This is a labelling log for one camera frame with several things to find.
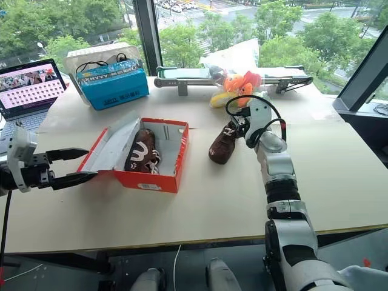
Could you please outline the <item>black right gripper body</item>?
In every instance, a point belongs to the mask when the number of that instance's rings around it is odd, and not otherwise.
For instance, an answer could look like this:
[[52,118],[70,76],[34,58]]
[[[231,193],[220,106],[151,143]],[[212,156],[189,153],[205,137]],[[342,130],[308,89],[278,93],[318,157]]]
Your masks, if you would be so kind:
[[232,121],[235,123],[236,127],[244,127],[244,136],[246,135],[250,127],[250,108],[242,107],[237,110],[236,113],[232,113]]

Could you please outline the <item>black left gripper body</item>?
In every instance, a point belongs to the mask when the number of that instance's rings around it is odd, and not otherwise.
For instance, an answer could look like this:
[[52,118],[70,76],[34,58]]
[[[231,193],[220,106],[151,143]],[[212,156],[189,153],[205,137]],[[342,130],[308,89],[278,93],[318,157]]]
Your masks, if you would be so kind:
[[55,174],[50,170],[53,154],[54,152],[36,153],[25,162],[21,173],[26,186],[39,189],[54,186]]

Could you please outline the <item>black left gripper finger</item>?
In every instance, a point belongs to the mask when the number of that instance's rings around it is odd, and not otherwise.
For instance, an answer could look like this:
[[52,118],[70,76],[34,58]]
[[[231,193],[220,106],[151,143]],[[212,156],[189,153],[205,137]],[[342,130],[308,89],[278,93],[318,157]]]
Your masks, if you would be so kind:
[[95,176],[98,175],[98,172],[76,172],[71,173],[63,177],[54,178],[50,183],[53,190],[65,189],[73,186],[83,184]]
[[58,160],[66,161],[66,160],[76,159],[88,153],[89,153],[88,150],[73,147],[73,148],[67,148],[67,149],[49,150],[46,152],[46,155],[50,163],[52,163],[53,161],[58,161]]

